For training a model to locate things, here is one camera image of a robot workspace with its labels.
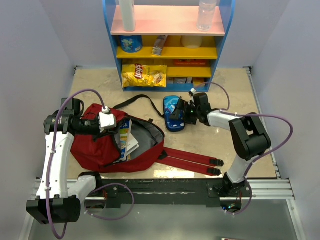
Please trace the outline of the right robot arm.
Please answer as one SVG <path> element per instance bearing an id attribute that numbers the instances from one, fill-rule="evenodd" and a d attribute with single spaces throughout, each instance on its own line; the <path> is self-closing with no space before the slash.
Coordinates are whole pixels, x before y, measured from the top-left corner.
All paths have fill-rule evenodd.
<path id="1" fill-rule="evenodd" d="M 199 121 L 208 127 L 230 131 L 236 152 L 230 169 L 223 175 L 221 193 L 235 196 L 245 186 L 246 175 L 253 159 L 262 156 L 271 147 L 271 139 L 255 112 L 237 114 L 211 108 L 208 95 L 204 92 L 191 94 L 191 100 L 178 98 L 171 120 L 182 120 L 194 125 Z"/>

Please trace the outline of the white coffee cover book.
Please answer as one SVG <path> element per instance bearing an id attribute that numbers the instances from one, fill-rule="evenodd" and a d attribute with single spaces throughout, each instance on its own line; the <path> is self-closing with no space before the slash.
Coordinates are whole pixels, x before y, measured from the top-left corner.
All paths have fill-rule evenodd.
<path id="1" fill-rule="evenodd" d="M 126 152 L 125 152 L 125 159 L 127 161 L 131 160 L 131 154 L 137 150 L 140 147 L 139 142 L 137 141 L 137 139 L 130 134 L 128 136 L 128 140 L 127 140 L 127 146 L 126 146 Z"/>

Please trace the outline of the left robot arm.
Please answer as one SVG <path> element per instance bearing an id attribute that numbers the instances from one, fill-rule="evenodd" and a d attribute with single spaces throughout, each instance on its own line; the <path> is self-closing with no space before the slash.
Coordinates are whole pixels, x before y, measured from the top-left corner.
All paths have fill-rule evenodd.
<path id="1" fill-rule="evenodd" d="M 62 98 L 61 108 L 44 121 L 46 154 L 43 174 L 35 199 L 28 200 L 26 211 L 40 224 L 77 222 L 86 197 L 99 196 L 104 190 L 99 173 L 80 174 L 67 186 L 67 171 L 75 137 L 94 137 L 116 127 L 116 117 L 106 106 L 98 107 L 93 119 L 82 117 L 84 102 Z"/>

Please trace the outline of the blue pencil case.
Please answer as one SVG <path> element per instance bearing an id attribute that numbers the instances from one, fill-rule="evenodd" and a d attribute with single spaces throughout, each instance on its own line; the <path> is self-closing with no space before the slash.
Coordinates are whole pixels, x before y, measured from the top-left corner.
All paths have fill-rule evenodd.
<path id="1" fill-rule="evenodd" d="M 165 127 L 169 132 L 180 132 L 185 128 L 185 123 L 170 120 L 171 114 L 176 110 L 180 97 L 177 95 L 169 95 L 163 99 L 163 111 Z"/>

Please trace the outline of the blue Treehouse book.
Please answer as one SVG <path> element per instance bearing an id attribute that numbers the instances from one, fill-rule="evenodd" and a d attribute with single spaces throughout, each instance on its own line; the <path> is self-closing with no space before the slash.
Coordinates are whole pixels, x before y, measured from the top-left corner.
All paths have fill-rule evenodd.
<path id="1" fill-rule="evenodd" d="M 129 149 L 131 147 L 131 129 L 132 129 L 132 120 L 125 119 L 119 128 L 119 137 L 120 137 L 120 161 L 125 162 L 129 154 Z"/>

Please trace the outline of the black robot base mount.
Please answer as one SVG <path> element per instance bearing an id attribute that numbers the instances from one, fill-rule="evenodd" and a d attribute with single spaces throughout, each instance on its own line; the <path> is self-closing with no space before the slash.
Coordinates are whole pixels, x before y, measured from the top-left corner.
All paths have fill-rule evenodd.
<path id="1" fill-rule="evenodd" d="M 119 209 L 121 205 L 194 205 L 219 208 L 221 202 L 234 201 L 252 195 L 248 183 L 230 192 L 222 190 L 222 178 L 153 178 L 153 179 L 102 179 L 100 186 L 112 184 L 89 193 L 88 200 L 106 197 L 106 207 Z"/>

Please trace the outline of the red backpack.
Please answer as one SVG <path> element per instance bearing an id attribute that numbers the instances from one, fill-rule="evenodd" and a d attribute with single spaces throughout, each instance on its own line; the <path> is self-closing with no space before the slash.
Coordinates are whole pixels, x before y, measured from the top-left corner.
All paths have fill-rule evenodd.
<path id="1" fill-rule="evenodd" d="M 159 163 L 208 176 L 221 174 L 222 160 L 165 147 L 165 133 L 152 120 L 133 117 L 121 110 L 140 98 L 145 95 L 137 95 L 111 109 L 116 117 L 116 127 L 110 129 L 111 135 L 98 140 L 93 140 L 91 135 L 75 136 L 71 153 L 82 168 L 99 173 L 134 173 Z M 139 148 L 130 155 L 131 160 L 120 161 L 119 129 L 126 119 L 132 121 L 131 134 L 138 141 Z"/>

